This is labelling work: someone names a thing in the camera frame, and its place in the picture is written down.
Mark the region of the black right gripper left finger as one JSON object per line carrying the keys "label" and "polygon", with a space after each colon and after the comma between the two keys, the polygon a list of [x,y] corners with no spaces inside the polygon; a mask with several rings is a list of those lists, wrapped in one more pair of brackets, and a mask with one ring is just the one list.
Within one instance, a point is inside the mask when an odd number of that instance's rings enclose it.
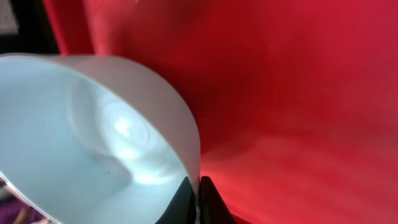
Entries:
{"label": "black right gripper left finger", "polygon": [[155,224],[195,224],[196,219],[196,198],[189,178],[186,177]]}

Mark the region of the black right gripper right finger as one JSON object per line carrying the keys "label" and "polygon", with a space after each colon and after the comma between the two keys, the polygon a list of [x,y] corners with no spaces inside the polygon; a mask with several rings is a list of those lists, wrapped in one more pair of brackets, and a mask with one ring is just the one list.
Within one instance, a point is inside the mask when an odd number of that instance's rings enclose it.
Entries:
{"label": "black right gripper right finger", "polygon": [[199,198],[201,224],[237,224],[208,176],[200,179]]}

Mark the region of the light blue bowl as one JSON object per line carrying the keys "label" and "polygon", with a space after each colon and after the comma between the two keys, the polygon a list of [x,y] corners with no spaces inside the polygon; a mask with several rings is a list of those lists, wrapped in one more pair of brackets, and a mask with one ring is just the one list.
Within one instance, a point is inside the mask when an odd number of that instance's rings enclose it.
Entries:
{"label": "light blue bowl", "polygon": [[1,176],[55,223],[156,223],[186,177],[198,213],[200,137],[176,89],[137,62],[5,54]]}

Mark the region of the red plastic tray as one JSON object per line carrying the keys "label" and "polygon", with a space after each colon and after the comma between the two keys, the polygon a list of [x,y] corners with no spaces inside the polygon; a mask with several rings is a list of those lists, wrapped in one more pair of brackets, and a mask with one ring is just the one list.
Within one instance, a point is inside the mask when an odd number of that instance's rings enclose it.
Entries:
{"label": "red plastic tray", "polygon": [[183,96],[201,173],[251,223],[397,222],[396,0],[58,0],[63,54]]}

